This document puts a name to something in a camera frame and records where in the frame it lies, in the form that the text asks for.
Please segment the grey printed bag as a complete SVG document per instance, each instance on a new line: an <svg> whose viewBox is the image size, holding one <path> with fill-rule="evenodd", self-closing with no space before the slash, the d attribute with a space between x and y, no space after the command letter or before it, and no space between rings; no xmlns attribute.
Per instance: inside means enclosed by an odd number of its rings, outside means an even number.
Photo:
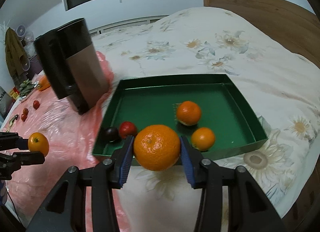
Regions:
<svg viewBox="0 0 320 232"><path fill-rule="evenodd" d="M0 87L0 112L3 118L6 118L7 114L9 113L10 109L13 106L12 98L5 92L5 90Z"/></svg>

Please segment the dark red apple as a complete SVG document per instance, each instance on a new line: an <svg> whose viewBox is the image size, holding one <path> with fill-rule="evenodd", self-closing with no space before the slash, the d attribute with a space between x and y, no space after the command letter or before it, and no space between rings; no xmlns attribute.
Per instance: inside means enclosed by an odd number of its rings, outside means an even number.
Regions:
<svg viewBox="0 0 320 232"><path fill-rule="evenodd" d="M127 136L136 136L138 133L136 126L130 121L124 121L119 127L119 135L122 139L126 139Z"/></svg>

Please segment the orange oval dish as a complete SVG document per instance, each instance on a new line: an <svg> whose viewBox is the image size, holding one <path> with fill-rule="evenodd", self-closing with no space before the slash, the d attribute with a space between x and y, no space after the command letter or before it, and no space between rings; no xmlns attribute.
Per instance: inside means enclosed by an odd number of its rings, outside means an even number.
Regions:
<svg viewBox="0 0 320 232"><path fill-rule="evenodd" d="M51 87L51 84L50 82L48 81L48 78L47 76L42 76L41 79L39 80L39 83L37 85L37 89L39 91L44 91L46 90L47 88Z"/></svg>

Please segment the pile of bok choy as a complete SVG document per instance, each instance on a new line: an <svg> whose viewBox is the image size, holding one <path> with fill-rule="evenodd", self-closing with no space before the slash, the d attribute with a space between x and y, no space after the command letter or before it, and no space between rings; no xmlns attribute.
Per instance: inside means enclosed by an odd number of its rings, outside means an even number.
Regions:
<svg viewBox="0 0 320 232"><path fill-rule="evenodd" d="M24 96L29 95L29 93L31 93L32 90L36 88L36 86L37 86L37 83L33 83L32 81L27 79L26 81L24 81L20 84L20 88L18 90L19 96L24 97Z"/></svg>

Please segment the red yellow snack box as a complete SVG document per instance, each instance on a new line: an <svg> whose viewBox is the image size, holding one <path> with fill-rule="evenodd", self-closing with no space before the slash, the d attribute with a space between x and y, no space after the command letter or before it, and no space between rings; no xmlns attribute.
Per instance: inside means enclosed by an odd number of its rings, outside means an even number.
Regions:
<svg viewBox="0 0 320 232"><path fill-rule="evenodd" d="M20 92L16 87L13 87L13 89L9 92L9 96L16 101L20 97Z"/></svg>

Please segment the small red apple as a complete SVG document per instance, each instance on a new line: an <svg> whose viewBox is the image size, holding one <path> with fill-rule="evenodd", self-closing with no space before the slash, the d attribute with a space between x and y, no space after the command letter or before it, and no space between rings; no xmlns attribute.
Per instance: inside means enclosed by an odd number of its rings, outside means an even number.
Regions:
<svg viewBox="0 0 320 232"><path fill-rule="evenodd" d="M35 110L37 110L39 107L40 107L40 102L37 101L37 100L35 100L35 101L33 102L33 108L34 108Z"/></svg>

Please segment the floral bed quilt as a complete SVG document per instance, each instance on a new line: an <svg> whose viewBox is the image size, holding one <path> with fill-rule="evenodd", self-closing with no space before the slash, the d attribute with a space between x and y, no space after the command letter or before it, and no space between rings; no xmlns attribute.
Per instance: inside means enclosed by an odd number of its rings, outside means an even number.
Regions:
<svg viewBox="0 0 320 232"><path fill-rule="evenodd" d="M218 160L243 165L285 216L319 157L319 68L242 17L220 8L176 12L149 26L93 39L115 89L123 78L225 74L268 136L258 150Z"/></svg>

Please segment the black and bronze kettle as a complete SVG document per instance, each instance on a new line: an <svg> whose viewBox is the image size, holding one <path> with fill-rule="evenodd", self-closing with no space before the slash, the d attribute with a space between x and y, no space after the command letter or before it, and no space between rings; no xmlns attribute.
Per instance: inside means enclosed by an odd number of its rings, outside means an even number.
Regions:
<svg viewBox="0 0 320 232"><path fill-rule="evenodd" d="M84 18L38 36L34 41L44 73L58 99L82 115L110 89Z"/></svg>

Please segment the wooden headboard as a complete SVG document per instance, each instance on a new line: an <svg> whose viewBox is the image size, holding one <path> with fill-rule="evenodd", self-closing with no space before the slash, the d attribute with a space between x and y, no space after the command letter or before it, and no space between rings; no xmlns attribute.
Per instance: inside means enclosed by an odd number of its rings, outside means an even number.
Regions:
<svg viewBox="0 0 320 232"><path fill-rule="evenodd" d="M319 66L319 19L285 0L203 0L205 7L231 11L293 53Z"/></svg>

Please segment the dark purple plum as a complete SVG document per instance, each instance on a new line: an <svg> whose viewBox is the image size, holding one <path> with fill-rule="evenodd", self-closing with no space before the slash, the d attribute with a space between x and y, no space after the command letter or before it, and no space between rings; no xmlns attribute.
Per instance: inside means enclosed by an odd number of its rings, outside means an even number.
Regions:
<svg viewBox="0 0 320 232"><path fill-rule="evenodd" d="M111 126L104 130L104 138L106 143L119 143L121 141L121 137L119 131L116 127Z"/></svg>

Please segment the small white fan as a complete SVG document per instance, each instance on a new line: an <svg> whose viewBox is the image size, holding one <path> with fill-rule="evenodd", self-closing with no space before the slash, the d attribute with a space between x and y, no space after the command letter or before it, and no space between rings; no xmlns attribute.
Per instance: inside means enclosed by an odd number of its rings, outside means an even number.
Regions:
<svg viewBox="0 0 320 232"><path fill-rule="evenodd" d="M16 32L19 39L23 39L25 37L26 28L24 25L18 25L15 32Z"/></svg>

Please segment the olive green jacket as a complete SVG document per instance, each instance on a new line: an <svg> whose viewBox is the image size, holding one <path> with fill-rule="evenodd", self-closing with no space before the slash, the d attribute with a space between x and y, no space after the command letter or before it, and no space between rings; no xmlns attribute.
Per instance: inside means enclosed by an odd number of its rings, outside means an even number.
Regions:
<svg viewBox="0 0 320 232"><path fill-rule="evenodd" d="M5 60L13 79L24 73L23 66L27 59L27 54L16 32L8 28L5 33Z"/></svg>

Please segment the orange mandarin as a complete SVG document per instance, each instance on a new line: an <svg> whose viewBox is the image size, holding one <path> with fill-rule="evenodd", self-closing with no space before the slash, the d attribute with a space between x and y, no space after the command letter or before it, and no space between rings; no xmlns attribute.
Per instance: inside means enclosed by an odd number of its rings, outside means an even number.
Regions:
<svg viewBox="0 0 320 232"><path fill-rule="evenodd" d="M178 134L166 125L149 125L133 144L136 161L145 169L164 171L176 164L181 145Z"/></svg>
<svg viewBox="0 0 320 232"><path fill-rule="evenodd" d="M46 157L49 152L49 141L44 134L35 132L28 138L28 149L30 152L41 152Z"/></svg>
<svg viewBox="0 0 320 232"><path fill-rule="evenodd" d="M196 125L201 119L201 116L201 108L192 101L185 101L176 109L177 120L186 126Z"/></svg>
<svg viewBox="0 0 320 232"><path fill-rule="evenodd" d="M215 141L215 133L207 127L201 127L191 135L191 144L199 151L208 151Z"/></svg>

